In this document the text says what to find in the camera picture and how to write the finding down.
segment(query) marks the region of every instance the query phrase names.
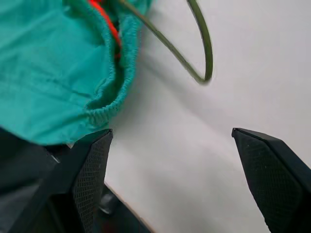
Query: green cord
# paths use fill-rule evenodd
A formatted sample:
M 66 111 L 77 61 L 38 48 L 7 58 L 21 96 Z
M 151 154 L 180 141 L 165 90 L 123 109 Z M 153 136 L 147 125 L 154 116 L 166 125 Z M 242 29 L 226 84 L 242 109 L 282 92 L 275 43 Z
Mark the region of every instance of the green cord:
M 187 3 L 191 8 L 192 13 L 199 26 L 201 37 L 204 44 L 205 64 L 206 64 L 204 77 L 201 77 L 196 72 L 196 70 L 192 67 L 192 65 L 181 55 L 178 49 L 161 32 L 159 32 L 157 28 L 144 15 L 142 15 L 132 4 L 130 4 L 127 0 L 118 0 L 118 1 L 119 3 L 124 5 L 129 11 L 131 11 L 134 15 L 136 15 L 146 25 L 146 27 L 153 32 L 153 34 L 174 54 L 174 56 L 179 60 L 179 62 L 184 66 L 184 68 L 199 84 L 207 84 L 210 81 L 213 73 L 212 45 L 207 25 L 205 23 L 204 17 L 196 0 L 187 0 Z

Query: red fabric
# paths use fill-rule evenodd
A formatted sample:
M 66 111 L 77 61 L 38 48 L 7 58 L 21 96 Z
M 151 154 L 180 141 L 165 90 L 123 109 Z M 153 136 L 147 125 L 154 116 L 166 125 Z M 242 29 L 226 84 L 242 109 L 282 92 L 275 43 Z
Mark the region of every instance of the red fabric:
M 121 40 L 119 38 L 119 32 L 117 31 L 117 29 L 115 28 L 115 26 L 113 25 L 112 21 L 109 18 L 109 15 L 106 13 L 106 11 L 100 6 L 99 2 L 101 2 L 101 0 L 88 0 L 89 3 L 96 9 L 98 10 L 98 12 L 103 16 L 103 18 L 106 20 L 110 31 L 112 33 L 112 36 L 114 37 L 114 39 L 116 40 L 117 44 L 119 45 L 119 47 L 121 48 Z M 115 56 L 115 58 L 120 58 L 120 54 L 117 54 Z

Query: teal fabric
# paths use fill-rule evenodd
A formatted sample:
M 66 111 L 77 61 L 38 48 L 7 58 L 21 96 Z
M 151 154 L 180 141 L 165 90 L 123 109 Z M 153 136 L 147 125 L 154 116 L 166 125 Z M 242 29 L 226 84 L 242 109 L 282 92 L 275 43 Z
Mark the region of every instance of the teal fabric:
M 0 126 L 42 145 L 102 130 L 135 76 L 141 22 L 117 1 L 120 62 L 102 16 L 86 0 L 0 1 Z M 129 0 L 143 14 L 151 0 Z

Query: white surface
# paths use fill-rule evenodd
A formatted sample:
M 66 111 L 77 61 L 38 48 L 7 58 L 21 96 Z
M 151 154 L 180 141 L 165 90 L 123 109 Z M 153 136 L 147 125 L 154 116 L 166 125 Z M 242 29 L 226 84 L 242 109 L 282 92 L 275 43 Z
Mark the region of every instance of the white surface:
M 198 86 L 144 29 L 106 181 L 159 233 L 267 233 L 231 130 L 281 138 L 311 165 L 311 2 L 198 2 L 213 43 L 212 82 Z M 185 0 L 157 0 L 149 16 L 204 69 Z

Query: black mesh texture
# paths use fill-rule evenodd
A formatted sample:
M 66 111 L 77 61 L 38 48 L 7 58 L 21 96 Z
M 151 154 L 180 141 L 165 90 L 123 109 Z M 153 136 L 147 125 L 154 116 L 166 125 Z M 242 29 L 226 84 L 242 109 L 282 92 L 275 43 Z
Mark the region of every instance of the black mesh texture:
M 272 233 L 285 233 L 293 220 L 302 189 L 262 141 L 238 133 L 235 137 L 249 189 Z
M 73 198 L 86 233 L 93 231 L 94 214 L 100 201 L 109 146 L 105 137 L 95 142 L 73 187 Z

